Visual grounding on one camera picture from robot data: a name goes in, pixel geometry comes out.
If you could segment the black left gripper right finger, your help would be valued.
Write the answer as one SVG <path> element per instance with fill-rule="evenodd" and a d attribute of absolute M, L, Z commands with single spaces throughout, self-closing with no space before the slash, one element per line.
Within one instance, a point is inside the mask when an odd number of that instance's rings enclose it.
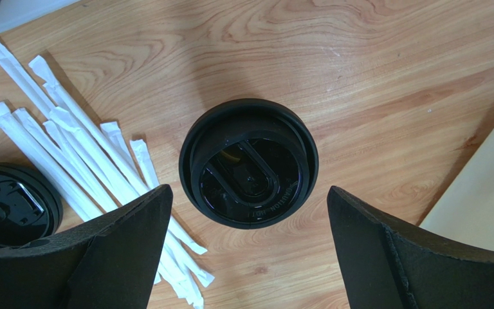
<path fill-rule="evenodd" d="M 494 308 L 494 251 L 419 228 L 337 186 L 327 208 L 351 308 Z"/>

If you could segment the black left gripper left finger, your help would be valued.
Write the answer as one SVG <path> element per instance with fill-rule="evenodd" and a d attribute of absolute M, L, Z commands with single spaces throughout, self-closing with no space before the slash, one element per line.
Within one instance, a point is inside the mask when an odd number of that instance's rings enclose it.
<path fill-rule="evenodd" d="M 146 308 L 170 221 L 169 185 L 58 234 L 0 249 L 0 308 Z"/>

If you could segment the kraft paper bag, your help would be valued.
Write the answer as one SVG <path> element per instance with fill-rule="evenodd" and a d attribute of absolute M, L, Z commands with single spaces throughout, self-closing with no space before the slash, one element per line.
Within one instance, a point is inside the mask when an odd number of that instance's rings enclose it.
<path fill-rule="evenodd" d="M 420 227 L 460 243 L 494 251 L 494 129 Z"/>

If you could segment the black plastic cup lid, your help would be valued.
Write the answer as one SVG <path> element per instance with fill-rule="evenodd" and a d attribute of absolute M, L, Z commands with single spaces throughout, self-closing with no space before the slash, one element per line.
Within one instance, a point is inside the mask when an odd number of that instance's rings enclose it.
<path fill-rule="evenodd" d="M 318 176 L 315 140 L 286 106 L 240 98 L 202 114 L 183 142 L 178 173 L 193 206 L 235 229 L 261 229 L 299 210 Z"/>

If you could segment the wrapped white straws bundle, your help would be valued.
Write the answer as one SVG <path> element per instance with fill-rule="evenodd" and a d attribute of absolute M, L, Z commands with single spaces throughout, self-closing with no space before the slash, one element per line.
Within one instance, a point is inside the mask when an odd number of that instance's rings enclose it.
<path fill-rule="evenodd" d="M 62 223 L 52 235 L 119 209 L 162 185 L 146 143 L 125 143 L 116 122 L 96 125 L 43 57 L 24 67 L 0 41 L 0 67 L 46 119 L 39 122 L 27 109 L 11 110 L 0 102 L 0 129 L 61 196 Z M 154 284 L 165 280 L 180 299 L 203 308 L 200 289 L 214 277 L 192 255 L 205 251 L 171 211 Z"/>

